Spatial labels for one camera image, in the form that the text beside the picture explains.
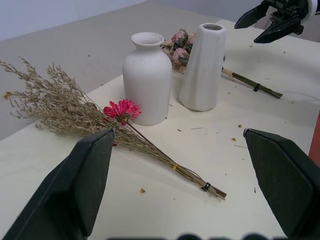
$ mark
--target dried leaf fragment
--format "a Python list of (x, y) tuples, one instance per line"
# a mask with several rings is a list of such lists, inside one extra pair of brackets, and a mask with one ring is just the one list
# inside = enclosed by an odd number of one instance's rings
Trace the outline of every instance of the dried leaf fragment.
[(6, 91), (6, 92), (4, 93), (4, 95), (3, 95), (3, 98), (4, 98), (5, 100), (7, 100), (8, 97), (10, 97), (10, 96), (12, 96), (12, 95), (13, 95), (12, 92)]

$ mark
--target black clamp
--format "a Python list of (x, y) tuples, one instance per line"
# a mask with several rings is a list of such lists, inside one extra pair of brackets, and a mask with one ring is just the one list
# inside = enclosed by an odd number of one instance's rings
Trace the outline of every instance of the black clamp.
[(210, 186), (211, 186), (211, 184), (207, 182), (207, 183), (205, 184), (205, 186), (201, 187), (201, 189), (206, 192), (206, 191), (208, 191), (208, 189), (210, 188)]
[(253, 89), (253, 91), (258, 92), (259, 87), (260, 87), (260, 83), (257, 83), (257, 84), (255, 85), (255, 88)]

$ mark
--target white conical vase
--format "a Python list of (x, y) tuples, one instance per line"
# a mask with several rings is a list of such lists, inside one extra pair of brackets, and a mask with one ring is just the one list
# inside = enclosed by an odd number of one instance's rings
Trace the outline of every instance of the white conical vase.
[(217, 105), (226, 33), (218, 24), (198, 27), (178, 97), (186, 108), (203, 112)]

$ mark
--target vase opening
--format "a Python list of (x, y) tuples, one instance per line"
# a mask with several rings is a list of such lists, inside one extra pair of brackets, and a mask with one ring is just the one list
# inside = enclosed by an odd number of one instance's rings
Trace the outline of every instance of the vase opening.
[(164, 42), (164, 37), (154, 32), (139, 32), (131, 37), (132, 42), (136, 46), (156, 47)]
[(206, 23), (204, 25), (202, 25), (203, 28), (208, 29), (208, 30), (212, 30), (212, 31), (219, 31), (222, 29), (221, 26), (216, 25), (216, 24), (212, 24), (212, 23)]

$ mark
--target pink flower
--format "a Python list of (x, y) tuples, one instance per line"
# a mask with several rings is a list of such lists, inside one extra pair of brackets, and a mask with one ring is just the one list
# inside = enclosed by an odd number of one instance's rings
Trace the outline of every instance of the pink flower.
[(184, 32), (182, 29), (180, 29), (180, 31), (178, 31), (172, 38), (171, 41), (173, 43), (177, 43), (179, 42), (179, 39), (184, 38), (185, 37), (186, 32)]
[(173, 53), (173, 61), (175, 64), (180, 65), (181, 63), (179, 61), (179, 57), (183, 58), (183, 57), (188, 57), (188, 56), (189, 56), (189, 54), (188, 54), (187, 50), (179, 47)]
[(188, 33), (188, 43), (189, 44), (193, 45), (194, 41), (195, 41), (195, 38), (196, 38), (196, 33), (195, 32)]
[(117, 119), (117, 121), (123, 126), (126, 125), (126, 122), (129, 119), (135, 119), (139, 114), (141, 114), (140, 107), (138, 105), (134, 105), (134, 102), (128, 99), (119, 101), (118, 104), (110, 101), (110, 106), (111, 107), (104, 107), (104, 114)]

